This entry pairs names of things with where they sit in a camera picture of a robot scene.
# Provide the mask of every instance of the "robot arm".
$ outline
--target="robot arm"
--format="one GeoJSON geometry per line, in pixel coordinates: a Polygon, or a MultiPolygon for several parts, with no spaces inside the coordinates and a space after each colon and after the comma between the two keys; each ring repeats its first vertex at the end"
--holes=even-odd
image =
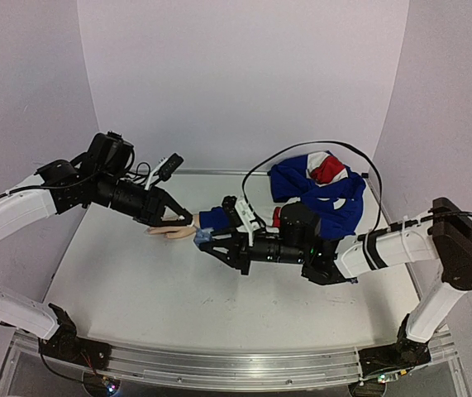
{"type": "Polygon", "coordinates": [[[238,232],[236,227],[245,225],[241,218],[253,216],[240,213],[239,207],[236,198],[225,198],[223,209],[232,228],[212,233],[199,249],[243,275],[249,274],[252,261],[293,263],[302,266],[302,277],[332,285],[356,283],[365,272],[405,262],[441,260],[433,285],[403,320],[396,343],[360,351],[365,379],[391,372],[388,368],[400,371],[428,363],[428,341],[456,302],[472,290],[472,221],[455,215],[460,210],[446,198],[434,200],[428,213],[414,219],[340,241],[322,240],[320,219],[302,203],[282,208],[278,233],[248,227],[238,232]]]}
{"type": "MultiPolygon", "coordinates": [[[[99,133],[88,151],[76,159],[57,160],[41,167],[35,175],[0,196],[0,241],[40,219],[91,203],[110,207],[149,226],[191,224],[192,214],[156,187],[156,182],[143,185],[126,177],[131,168],[127,164],[133,156],[133,146],[120,136],[113,132],[99,133]],[[179,218],[163,221],[166,208],[179,218]]],[[[176,154],[165,160],[156,169],[158,181],[168,180],[182,162],[176,154]]],[[[80,349],[91,350],[90,347],[97,344],[94,350],[99,352],[91,359],[96,368],[105,365],[108,345],[77,338],[75,325],[63,309],[33,301],[3,285],[0,285],[0,323],[31,332],[42,341],[50,341],[45,354],[67,361],[75,362],[79,359],[80,349]],[[99,357],[100,352],[104,353],[103,359],[99,357]]]]}

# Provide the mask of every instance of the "white table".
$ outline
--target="white table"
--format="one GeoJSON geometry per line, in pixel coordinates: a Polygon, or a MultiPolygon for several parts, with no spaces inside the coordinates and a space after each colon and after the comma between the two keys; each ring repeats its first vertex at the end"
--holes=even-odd
{"type": "MultiPolygon", "coordinates": [[[[190,212],[239,195],[240,175],[175,175],[167,189],[190,212]]],[[[250,178],[253,205],[271,205],[266,176],[250,178]]],[[[373,227],[377,204],[365,191],[357,232],[373,227]]],[[[47,294],[79,335],[186,351],[273,352],[394,342],[417,305],[405,265],[371,272],[359,284],[318,286],[298,265],[253,263],[249,276],[200,252],[192,238],[168,241],[93,205],[47,294]]]]}

